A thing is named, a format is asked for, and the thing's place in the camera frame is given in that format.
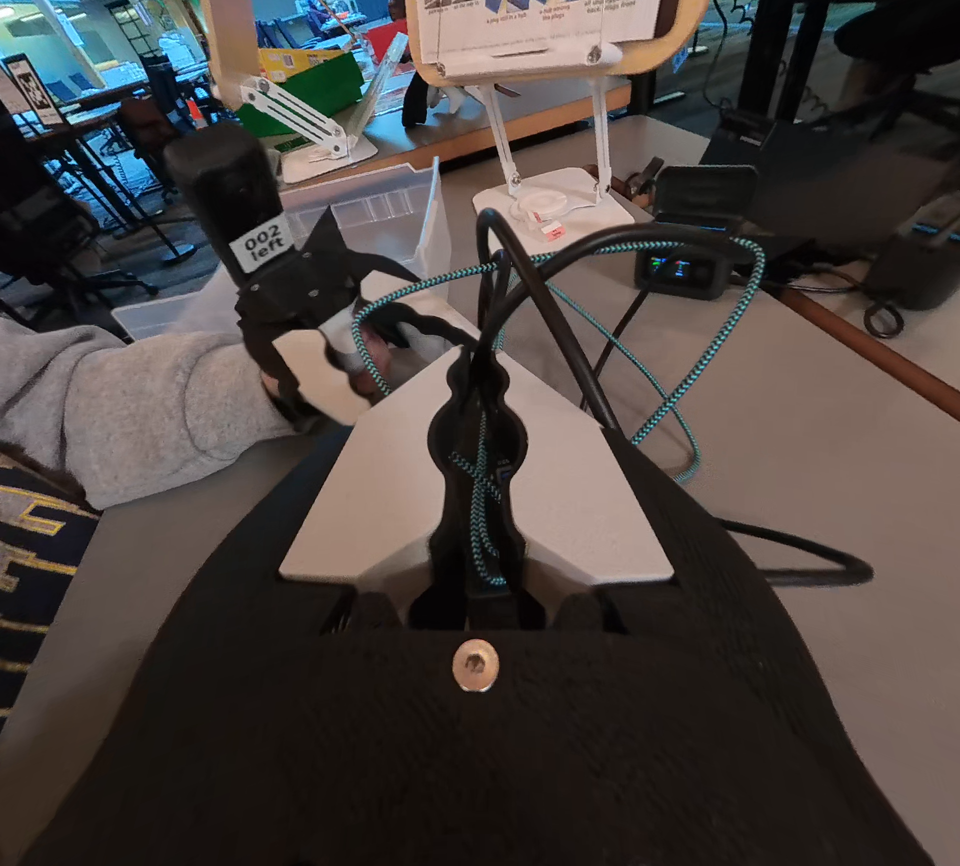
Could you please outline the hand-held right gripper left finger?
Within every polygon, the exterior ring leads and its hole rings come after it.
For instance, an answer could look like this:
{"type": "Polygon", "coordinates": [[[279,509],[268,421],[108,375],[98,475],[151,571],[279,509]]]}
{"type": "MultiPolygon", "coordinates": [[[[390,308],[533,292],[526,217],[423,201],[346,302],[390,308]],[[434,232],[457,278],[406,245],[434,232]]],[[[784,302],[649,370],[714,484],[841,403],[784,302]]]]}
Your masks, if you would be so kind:
{"type": "Polygon", "coordinates": [[[428,541],[445,481],[428,428],[450,399],[448,350],[354,426],[279,566],[284,580],[390,597],[402,620],[432,582],[428,541]]]}

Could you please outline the black usb hub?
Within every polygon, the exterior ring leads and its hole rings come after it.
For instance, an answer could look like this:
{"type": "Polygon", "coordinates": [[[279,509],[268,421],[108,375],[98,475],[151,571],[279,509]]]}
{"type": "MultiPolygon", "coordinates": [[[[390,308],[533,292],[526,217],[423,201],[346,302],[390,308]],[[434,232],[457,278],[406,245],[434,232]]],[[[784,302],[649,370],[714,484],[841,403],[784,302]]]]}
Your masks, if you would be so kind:
{"type": "Polygon", "coordinates": [[[526,456],[526,432],[506,403],[509,377],[496,356],[475,371],[472,355],[462,348],[449,373],[451,449],[442,463],[458,486],[466,594],[472,600],[515,599],[526,543],[514,519],[511,485],[526,456]]]}

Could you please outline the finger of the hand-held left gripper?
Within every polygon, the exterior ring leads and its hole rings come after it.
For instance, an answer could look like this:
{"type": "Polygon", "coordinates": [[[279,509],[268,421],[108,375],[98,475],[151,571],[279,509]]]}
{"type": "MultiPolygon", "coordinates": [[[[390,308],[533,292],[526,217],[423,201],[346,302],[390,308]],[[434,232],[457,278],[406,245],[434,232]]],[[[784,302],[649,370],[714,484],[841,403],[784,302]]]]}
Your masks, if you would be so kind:
{"type": "Polygon", "coordinates": [[[371,395],[359,391],[359,380],[372,376],[351,332],[347,326],[298,329],[273,341],[299,396],[343,426],[355,425],[376,403],[371,395]]]}
{"type": "Polygon", "coordinates": [[[356,353],[372,357],[366,334],[402,355],[437,360],[453,348],[472,352],[480,332],[447,299],[438,287],[420,281],[400,268],[356,271],[356,353]]]}

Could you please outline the yellow box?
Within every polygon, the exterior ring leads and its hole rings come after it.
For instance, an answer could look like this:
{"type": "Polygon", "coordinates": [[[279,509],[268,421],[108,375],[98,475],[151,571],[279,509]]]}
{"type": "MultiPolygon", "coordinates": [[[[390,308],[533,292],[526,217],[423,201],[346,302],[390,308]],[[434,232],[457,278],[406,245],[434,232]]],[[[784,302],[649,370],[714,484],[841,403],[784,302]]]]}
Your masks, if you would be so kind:
{"type": "Polygon", "coordinates": [[[334,48],[260,47],[258,62],[261,75],[270,81],[283,83],[290,77],[315,68],[343,55],[334,48]]]}

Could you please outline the white folding stand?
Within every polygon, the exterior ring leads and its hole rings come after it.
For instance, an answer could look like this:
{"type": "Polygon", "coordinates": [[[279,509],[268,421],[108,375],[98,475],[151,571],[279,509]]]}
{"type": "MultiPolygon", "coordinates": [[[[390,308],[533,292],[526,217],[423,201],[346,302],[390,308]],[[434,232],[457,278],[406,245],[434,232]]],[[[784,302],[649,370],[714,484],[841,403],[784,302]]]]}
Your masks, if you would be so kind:
{"type": "Polygon", "coordinates": [[[437,69],[445,81],[477,80],[476,91],[486,110],[489,127],[498,154],[505,184],[488,188],[474,195],[474,211],[493,210],[499,213],[518,234],[523,249],[529,254],[548,252],[570,245],[574,240],[608,228],[633,222],[612,198],[612,169],[606,92],[609,73],[620,73],[622,59],[619,44],[605,40],[537,41],[522,44],[517,51],[446,53],[437,69]],[[520,175],[511,151],[506,124],[495,85],[506,78],[521,79],[534,73],[561,73],[572,68],[585,68],[591,90],[596,164],[591,174],[582,167],[568,166],[524,178],[520,175]],[[561,219],[565,234],[553,242],[543,242],[529,235],[510,216],[510,208],[522,188],[551,188],[567,196],[568,206],[561,219]]]}
{"type": "Polygon", "coordinates": [[[378,153],[378,147],[365,135],[380,97],[375,83],[370,84],[346,126],[264,77],[247,76],[240,90],[245,104],[307,141],[305,146],[285,153],[281,160],[282,178],[288,186],[365,163],[378,153]]]}

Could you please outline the black power bank with display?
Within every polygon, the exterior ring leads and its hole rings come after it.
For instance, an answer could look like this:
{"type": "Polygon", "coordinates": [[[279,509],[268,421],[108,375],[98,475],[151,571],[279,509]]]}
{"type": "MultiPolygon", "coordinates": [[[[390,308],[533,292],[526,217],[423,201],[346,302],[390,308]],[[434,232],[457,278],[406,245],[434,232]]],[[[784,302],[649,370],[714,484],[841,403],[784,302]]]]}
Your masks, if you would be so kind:
{"type": "Polygon", "coordinates": [[[634,280],[642,298],[656,293],[713,301],[721,296],[735,266],[752,260],[734,238],[759,179],[753,166],[743,164],[669,166],[658,175],[648,227],[678,245],[637,253],[634,280]]]}

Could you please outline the person's left forearm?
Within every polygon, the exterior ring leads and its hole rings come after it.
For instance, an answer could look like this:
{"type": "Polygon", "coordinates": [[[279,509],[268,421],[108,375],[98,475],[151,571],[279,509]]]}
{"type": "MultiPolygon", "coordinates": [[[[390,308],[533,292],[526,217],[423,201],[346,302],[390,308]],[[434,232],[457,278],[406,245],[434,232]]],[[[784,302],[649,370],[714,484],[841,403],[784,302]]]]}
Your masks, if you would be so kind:
{"type": "Polygon", "coordinates": [[[2,318],[1,327],[4,478],[18,469],[103,510],[294,434],[236,334],[126,345],[96,326],[31,332],[2,318]]]}

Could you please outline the small white tape roll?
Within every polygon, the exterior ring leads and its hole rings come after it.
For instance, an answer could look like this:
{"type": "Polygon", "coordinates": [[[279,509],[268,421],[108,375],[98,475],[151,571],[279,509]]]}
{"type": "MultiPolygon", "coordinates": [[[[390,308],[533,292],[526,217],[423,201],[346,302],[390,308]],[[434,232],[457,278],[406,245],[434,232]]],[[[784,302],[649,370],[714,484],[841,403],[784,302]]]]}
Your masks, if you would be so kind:
{"type": "Polygon", "coordinates": [[[510,217],[539,241],[553,242],[566,233],[562,218],[568,197],[551,188],[522,188],[510,206],[510,217]]]}

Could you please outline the green box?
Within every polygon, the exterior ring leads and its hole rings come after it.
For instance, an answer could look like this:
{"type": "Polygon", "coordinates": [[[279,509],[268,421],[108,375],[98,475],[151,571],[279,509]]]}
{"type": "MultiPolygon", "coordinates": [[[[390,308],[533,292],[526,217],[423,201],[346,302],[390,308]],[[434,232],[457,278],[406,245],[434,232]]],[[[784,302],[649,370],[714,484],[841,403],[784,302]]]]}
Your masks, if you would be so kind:
{"type": "Polygon", "coordinates": [[[287,79],[273,82],[326,116],[334,116],[361,98],[362,70],[351,52],[287,79]]]}

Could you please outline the printed code sign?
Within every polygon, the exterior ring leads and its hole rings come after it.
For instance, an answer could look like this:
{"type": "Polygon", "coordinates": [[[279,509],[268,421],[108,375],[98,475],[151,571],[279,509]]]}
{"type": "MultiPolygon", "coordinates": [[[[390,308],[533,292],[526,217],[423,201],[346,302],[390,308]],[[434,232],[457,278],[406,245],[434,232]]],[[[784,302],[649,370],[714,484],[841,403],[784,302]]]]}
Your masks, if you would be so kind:
{"type": "Polygon", "coordinates": [[[44,127],[69,125],[27,54],[6,56],[2,63],[13,84],[28,103],[29,112],[33,113],[44,127]]]}

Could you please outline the black box device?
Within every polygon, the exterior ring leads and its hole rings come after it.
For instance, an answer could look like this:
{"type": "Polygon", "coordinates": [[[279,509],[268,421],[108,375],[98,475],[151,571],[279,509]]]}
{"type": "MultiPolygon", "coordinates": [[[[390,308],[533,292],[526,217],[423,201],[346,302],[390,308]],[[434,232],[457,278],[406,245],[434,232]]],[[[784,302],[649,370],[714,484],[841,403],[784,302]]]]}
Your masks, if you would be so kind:
{"type": "Polygon", "coordinates": [[[863,281],[866,294],[898,308],[939,308],[959,287],[959,192],[909,216],[882,245],[863,281]]]}

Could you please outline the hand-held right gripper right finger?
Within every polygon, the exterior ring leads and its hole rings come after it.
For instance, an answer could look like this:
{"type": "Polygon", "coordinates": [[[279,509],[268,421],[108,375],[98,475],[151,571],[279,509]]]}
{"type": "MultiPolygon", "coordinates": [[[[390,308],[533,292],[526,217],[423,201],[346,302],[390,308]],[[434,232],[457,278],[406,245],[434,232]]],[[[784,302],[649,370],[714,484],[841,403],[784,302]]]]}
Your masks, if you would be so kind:
{"type": "Polygon", "coordinates": [[[514,524],[526,544],[524,586],[545,608],[616,584],[674,573],[599,424],[504,353],[505,403],[526,430],[510,480],[514,524]]]}

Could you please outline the black bag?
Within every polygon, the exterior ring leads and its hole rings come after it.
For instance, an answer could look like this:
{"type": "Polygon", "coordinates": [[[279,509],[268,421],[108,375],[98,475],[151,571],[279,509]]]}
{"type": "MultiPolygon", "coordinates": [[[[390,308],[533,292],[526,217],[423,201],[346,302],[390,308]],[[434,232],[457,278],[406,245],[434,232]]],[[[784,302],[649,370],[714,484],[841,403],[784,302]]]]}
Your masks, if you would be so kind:
{"type": "Polygon", "coordinates": [[[704,165],[750,165],[758,181],[746,221],[762,235],[853,248],[890,236],[944,180],[946,165],[871,142],[737,111],[726,113],[704,165]]]}

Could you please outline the black office chair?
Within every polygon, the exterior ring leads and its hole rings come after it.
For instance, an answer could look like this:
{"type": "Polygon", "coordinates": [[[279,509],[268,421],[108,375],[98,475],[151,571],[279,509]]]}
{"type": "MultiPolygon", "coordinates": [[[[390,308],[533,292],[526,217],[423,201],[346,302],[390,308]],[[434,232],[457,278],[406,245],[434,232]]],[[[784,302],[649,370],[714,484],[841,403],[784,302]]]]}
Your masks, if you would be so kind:
{"type": "Polygon", "coordinates": [[[158,297],[158,287],[125,270],[81,272],[77,260],[98,228],[90,211],[65,192],[42,163],[2,105],[1,272],[16,283],[46,290],[33,303],[29,318],[5,300],[2,315],[36,332],[56,314],[113,332],[114,304],[106,292],[139,288],[158,297]]]}

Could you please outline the clear plastic bin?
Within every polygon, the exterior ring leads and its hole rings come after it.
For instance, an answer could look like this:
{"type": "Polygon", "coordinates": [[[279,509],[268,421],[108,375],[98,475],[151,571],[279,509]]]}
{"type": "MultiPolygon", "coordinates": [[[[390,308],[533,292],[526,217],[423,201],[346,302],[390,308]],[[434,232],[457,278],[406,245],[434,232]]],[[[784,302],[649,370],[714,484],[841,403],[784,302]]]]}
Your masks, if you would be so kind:
{"type": "MultiPolygon", "coordinates": [[[[451,237],[440,162],[423,169],[398,164],[286,193],[283,205],[296,247],[302,247],[327,208],[345,244],[385,256],[420,279],[445,273],[451,237]]],[[[236,292],[224,267],[193,293],[115,308],[111,315],[134,341],[162,333],[225,333],[238,340],[236,292]]]]}

